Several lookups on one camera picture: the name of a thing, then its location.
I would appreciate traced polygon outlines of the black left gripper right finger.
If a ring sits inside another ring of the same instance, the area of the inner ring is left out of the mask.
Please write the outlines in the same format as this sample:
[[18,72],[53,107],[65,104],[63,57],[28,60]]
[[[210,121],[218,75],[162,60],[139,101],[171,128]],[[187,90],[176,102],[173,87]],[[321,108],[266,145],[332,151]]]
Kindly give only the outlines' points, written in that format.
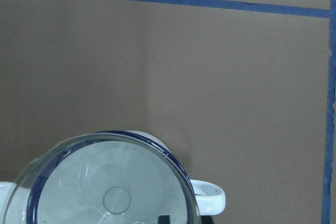
[[212,216],[201,216],[201,224],[214,224]]

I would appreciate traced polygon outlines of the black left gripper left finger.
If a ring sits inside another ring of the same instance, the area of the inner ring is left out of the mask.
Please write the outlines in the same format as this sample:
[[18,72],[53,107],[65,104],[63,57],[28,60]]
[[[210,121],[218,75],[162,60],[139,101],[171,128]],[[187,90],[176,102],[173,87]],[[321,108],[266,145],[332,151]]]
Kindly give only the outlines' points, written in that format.
[[170,216],[169,215],[159,216],[158,224],[170,224]]

